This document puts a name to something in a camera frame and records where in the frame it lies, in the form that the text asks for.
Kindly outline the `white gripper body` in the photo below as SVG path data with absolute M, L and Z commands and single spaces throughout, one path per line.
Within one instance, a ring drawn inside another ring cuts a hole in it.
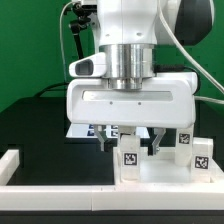
M 137 91 L 112 90 L 99 78 L 75 79 L 67 90 L 67 116 L 75 124 L 188 128 L 196 119 L 193 72 L 160 73 Z

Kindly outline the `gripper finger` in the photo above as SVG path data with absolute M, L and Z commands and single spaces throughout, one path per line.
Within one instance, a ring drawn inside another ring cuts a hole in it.
M 148 129 L 150 144 L 148 146 L 148 155 L 156 155 L 159 151 L 159 144 L 166 133 L 165 128 L 149 128 Z
M 105 126 L 104 125 L 94 125 L 94 135 L 98 138 L 100 142 L 100 148 L 104 152 L 108 152 L 109 141 L 106 135 Z

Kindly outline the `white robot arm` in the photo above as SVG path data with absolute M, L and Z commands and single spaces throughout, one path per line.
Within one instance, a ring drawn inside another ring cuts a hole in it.
M 70 122 L 91 124 L 103 151 L 110 147 L 106 125 L 116 125 L 120 139 L 152 128 L 151 152 L 166 130 L 191 127 L 198 77 L 156 65 L 154 47 L 199 43 L 214 23 L 213 0 L 81 0 L 75 7 L 93 30 L 95 53 L 69 66 Z

